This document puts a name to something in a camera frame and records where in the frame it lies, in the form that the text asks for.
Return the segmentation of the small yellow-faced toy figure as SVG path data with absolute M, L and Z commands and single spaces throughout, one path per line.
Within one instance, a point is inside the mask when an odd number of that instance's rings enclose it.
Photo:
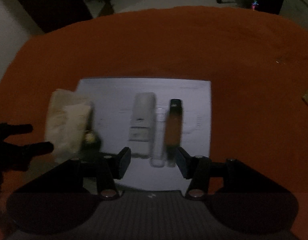
M 81 146 L 84 155 L 96 154 L 100 151 L 102 142 L 98 134 L 94 131 L 87 131 Z

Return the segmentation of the clear lighter with black cap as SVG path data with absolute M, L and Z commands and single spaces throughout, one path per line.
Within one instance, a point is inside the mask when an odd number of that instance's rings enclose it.
M 151 155 L 150 164 L 152 167 L 161 168 L 165 164 L 164 160 L 164 129 L 166 120 L 166 108 L 158 106 L 156 109 L 156 133 Z

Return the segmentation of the orange lighter with black cap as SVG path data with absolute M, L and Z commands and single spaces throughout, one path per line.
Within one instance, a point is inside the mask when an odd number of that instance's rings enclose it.
M 183 125 L 183 107 L 181 99 L 171 99 L 165 121 L 164 144 L 177 147 L 181 143 Z

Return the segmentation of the clear bag of snacks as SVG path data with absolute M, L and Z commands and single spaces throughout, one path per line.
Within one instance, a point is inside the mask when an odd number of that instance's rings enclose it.
M 45 140 L 54 145 L 56 163 L 77 157 L 92 112 L 88 96 L 57 89 L 51 94 L 45 122 Z

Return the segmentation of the white remote control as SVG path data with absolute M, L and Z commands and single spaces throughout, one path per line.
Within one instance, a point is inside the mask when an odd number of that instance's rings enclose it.
M 156 95 L 137 93 L 134 97 L 128 145 L 132 154 L 148 159 L 153 152 L 156 128 Z

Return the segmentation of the flat white box lid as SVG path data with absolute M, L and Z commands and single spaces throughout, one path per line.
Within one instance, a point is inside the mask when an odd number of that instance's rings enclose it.
M 183 125 L 181 143 L 188 153 L 209 156 L 211 136 L 211 83 L 200 80 L 150 78 L 92 78 L 79 82 L 79 94 L 91 98 L 92 127 L 100 136 L 102 152 L 118 153 L 128 145 L 129 127 L 134 97 L 137 93 L 153 92 L 158 106 L 169 112 L 170 100 L 181 99 Z M 118 185 L 144 191 L 185 192 L 189 180 L 176 166 L 175 147 L 164 144 L 165 164 L 152 167 L 148 159 L 132 154 L 131 163 Z

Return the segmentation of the orange red tablecloth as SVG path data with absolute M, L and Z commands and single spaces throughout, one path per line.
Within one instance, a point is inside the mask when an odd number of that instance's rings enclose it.
M 0 123 L 43 140 L 47 106 L 80 79 L 148 76 L 208 80 L 210 156 L 237 158 L 293 192 L 292 231 L 308 239 L 308 33 L 249 9 L 177 7 L 126 12 L 31 38 L 0 82 Z

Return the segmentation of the white cabinet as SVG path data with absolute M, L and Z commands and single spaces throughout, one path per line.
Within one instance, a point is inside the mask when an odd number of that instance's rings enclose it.
M 308 0 L 284 0 L 279 15 L 308 32 Z

